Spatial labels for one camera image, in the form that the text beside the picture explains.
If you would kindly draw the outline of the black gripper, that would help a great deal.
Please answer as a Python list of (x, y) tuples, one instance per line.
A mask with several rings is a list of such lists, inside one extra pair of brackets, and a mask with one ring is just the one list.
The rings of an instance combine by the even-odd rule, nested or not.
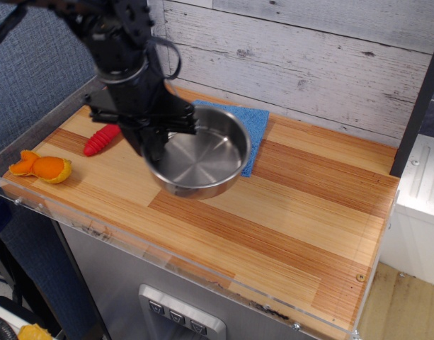
[(196, 133), (194, 106), (172, 94), (156, 72), (146, 69), (125, 79), (101, 81), (104, 89), (84, 96), (92, 120), (118, 124), (140, 157), (159, 161), (169, 140), (168, 132)]

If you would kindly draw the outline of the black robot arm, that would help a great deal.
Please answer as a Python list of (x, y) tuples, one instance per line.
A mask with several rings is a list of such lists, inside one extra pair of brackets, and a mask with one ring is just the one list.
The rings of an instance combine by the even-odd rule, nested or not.
[(105, 88), (84, 96), (97, 123), (117, 125), (139, 155), (157, 162), (169, 133), (196, 133), (194, 106), (165, 85), (180, 73), (164, 74), (157, 45), (174, 48), (152, 35), (146, 1), (14, 1), (15, 9), (0, 23), (0, 44), (24, 19), (28, 7), (54, 12), (91, 54)]

